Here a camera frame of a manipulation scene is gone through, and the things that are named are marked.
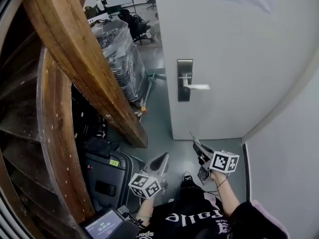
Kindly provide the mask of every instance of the plastic wrap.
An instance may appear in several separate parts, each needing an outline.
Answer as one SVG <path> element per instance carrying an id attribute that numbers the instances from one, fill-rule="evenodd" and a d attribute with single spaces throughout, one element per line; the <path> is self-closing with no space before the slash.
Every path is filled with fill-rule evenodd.
<path id="1" fill-rule="evenodd" d="M 92 32 L 126 98 L 130 102 L 136 101 L 146 74 L 127 23 L 121 20 L 98 23 L 92 27 Z"/>

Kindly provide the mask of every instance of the label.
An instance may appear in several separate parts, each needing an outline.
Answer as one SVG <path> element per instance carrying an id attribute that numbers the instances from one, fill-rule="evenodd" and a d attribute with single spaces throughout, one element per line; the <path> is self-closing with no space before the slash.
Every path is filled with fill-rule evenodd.
<path id="1" fill-rule="evenodd" d="M 110 159 L 110 165 L 119 166 L 119 162 L 118 162 L 118 161 L 115 161 L 115 160 Z"/>

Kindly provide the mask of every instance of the shoe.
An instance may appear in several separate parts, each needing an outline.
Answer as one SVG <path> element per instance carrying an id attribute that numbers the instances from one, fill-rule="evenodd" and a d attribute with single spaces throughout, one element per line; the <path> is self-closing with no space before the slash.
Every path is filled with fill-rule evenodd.
<path id="1" fill-rule="evenodd" d="M 193 181 L 193 177 L 189 172 L 184 172 L 183 173 L 183 181 Z"/>

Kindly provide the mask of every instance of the white cube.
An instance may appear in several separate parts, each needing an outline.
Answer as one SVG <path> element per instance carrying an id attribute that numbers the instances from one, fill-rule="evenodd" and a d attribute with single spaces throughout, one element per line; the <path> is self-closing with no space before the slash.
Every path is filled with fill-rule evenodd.
<path id="1" fill-rule="evenodd" d="M 209 168 L 222 173 L 233 173 L 236 170 L 239 155 L 230 152 L 215 151 Z"/>
<path id="2" fill-rule="evenodd" d="M 138 173 L 132 177 L 129 187 L 134 195 L 145 199 L 150 199 L 161 190 L 160 183 L 155 177 Z"/>

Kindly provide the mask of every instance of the door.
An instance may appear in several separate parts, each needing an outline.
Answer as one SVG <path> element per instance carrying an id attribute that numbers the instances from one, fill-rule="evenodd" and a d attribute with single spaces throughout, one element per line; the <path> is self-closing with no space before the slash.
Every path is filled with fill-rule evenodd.
<path id="1" fill-rule="evenodd" d="M 221 0 L 156 0 L 174 139 L 243 137 L 293 86 L 318 45 L 319 0 L 277 0 L 272 15 Z M 179 102 L 177 60 L 192 59 Z"/>

